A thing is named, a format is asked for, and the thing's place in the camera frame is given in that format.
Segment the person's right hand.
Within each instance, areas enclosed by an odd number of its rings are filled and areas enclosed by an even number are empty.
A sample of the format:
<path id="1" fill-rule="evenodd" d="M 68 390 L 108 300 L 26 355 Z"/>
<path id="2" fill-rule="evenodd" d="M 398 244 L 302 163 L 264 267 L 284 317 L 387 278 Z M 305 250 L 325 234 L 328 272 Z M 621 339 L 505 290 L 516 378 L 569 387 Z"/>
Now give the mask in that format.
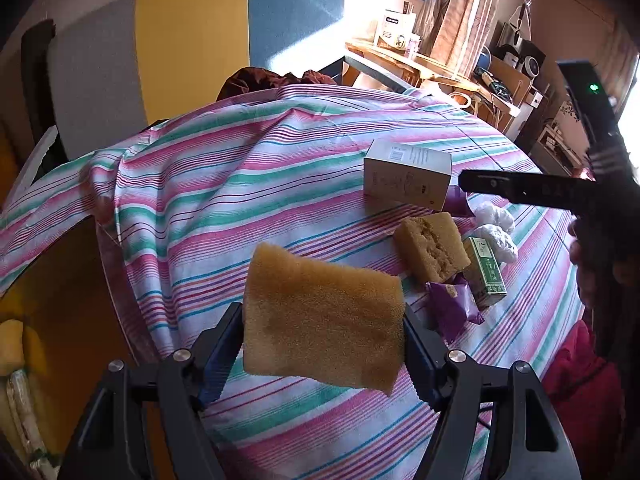
<path id="1" fill-rule="evenodd" d="M 568 234 L 574 237 L 570 244 L 570 262 L 577 268 L 577 289 L 580 301 L 587 310 L 595 311 L 604 305 L 606 295 L 599 292 L 603 283 L 597 269 L 587 261 L 585 248 L 582 247 L 583 237 L 578 234 L 580 222 L 573 220 L 567 228 Z M 626 288 L 634 288 L 639 281 L 639 254 L 631 254 L 624 260 L 612 264 L 611 274 L 617 284 Z"/>

